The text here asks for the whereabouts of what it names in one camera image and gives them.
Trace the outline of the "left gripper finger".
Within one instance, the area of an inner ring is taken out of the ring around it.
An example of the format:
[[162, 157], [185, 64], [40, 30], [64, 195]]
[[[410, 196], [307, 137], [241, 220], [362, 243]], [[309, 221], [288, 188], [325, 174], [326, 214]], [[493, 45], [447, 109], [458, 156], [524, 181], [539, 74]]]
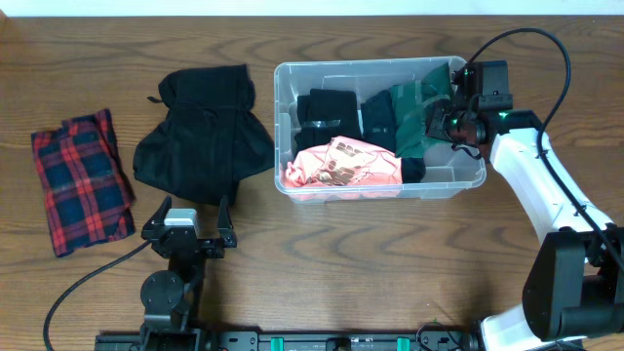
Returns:
[[167, 213], [172, 208], [172, 197], [167, 195], [158, 210], [151, 217], [151, 225], [153, 228], [165, 226]]
[[228, 198], [226, 196], [223, 196], [219, 203], [217, 218], [217, 231], [221, 238], [233, 237], [233, 224], [231, 221], [228, 205]]

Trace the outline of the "dark green cloth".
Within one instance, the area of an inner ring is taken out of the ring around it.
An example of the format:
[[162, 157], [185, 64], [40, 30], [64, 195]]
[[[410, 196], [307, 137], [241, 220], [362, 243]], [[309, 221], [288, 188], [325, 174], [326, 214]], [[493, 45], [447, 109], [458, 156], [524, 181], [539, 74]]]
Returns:
[[434, 68], [421, 80], [393, 86], [390, 94], [397, 128], [397, 157], [423, 158], [430, 147], [443, 143], [426, 135], [426, 122], [452, 102], [453, 88], [447, 63]]

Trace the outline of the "red blue plaid cloth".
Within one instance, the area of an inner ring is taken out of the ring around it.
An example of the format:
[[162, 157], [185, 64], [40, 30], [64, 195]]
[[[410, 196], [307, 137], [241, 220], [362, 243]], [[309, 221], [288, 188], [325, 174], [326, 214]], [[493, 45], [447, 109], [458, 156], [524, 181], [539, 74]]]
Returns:
[[64, 257], [136, 232], [134, 192], [123, 172], [108, 109], [31, 135], [55, 256]]

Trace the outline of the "large black garment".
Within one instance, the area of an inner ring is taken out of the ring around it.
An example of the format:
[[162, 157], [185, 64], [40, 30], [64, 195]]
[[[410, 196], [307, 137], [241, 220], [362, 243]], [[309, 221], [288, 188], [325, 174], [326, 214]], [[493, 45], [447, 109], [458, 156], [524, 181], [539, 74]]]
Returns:
[[168, 112], [136, 147], [136, 180], [178, 198], [234, 202], [241, 180], [274, 166], [274, 141], [254, 116], [255, 88], [242, 65], [189, 68], [158, 85]]

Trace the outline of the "dark navy cloth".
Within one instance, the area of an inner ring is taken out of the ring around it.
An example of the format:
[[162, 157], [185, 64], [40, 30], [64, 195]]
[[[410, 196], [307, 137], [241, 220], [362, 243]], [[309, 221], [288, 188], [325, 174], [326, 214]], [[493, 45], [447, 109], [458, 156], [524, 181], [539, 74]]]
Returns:
[[[361, 104], [364, 141], [380, 146], [396, 156], [397, 126], [392, 96], [383, 90]], [[419, 183], [426, 174], [422, 158], [400, 158], [403, 183]]]

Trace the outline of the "pink printed shirt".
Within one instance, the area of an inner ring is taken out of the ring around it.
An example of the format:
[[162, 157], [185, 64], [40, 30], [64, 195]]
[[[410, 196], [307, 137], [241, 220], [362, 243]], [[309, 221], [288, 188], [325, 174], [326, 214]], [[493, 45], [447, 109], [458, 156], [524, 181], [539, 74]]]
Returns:
[[289, 188], [402, 184], [401, 160], [380, 146], [346, 136], [297, 153], [283, 171]]

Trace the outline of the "black cloth with band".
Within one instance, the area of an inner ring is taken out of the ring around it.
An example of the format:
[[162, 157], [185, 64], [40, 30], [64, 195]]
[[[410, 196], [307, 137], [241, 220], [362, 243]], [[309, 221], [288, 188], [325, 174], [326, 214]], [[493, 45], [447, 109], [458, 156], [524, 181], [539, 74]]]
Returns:
[[312, 89], [297, 98], [296, 112], [300, 125], [294, 136], [297, 152], [327, 144], [333, 137], [362, 138], [354, 92]]

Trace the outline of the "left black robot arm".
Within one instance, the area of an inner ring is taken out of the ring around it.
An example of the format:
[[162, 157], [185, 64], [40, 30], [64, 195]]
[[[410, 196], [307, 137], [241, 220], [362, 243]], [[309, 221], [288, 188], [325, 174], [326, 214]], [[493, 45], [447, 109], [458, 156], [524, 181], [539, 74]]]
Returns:
[[228, 198], [222, 197], [216, 238], [199, 238], [197, 212], [174, 209], [171, 197], [143, 225], [141, 238], [168, 261], [168, 268], [151, 274], [141, 286], [141, 350], [218, 348], [218, 337], [201, 327], [198, 315], [206, 261], [223, 258], [227, 249], [237, 247], [228, 205]]

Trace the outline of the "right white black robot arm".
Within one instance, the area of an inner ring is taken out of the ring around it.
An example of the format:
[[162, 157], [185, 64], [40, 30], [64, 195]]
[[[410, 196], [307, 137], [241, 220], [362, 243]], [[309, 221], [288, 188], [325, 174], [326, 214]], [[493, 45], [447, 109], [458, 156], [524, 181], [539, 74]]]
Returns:
[[488, 160], [513, 189], [540, 243], [520, 305], [483, 319], [481, 350], [547, 350], [623, 331], [623, 229], [582, 192], [535, 113], [482, 97], [424, 103], [429, 137]]

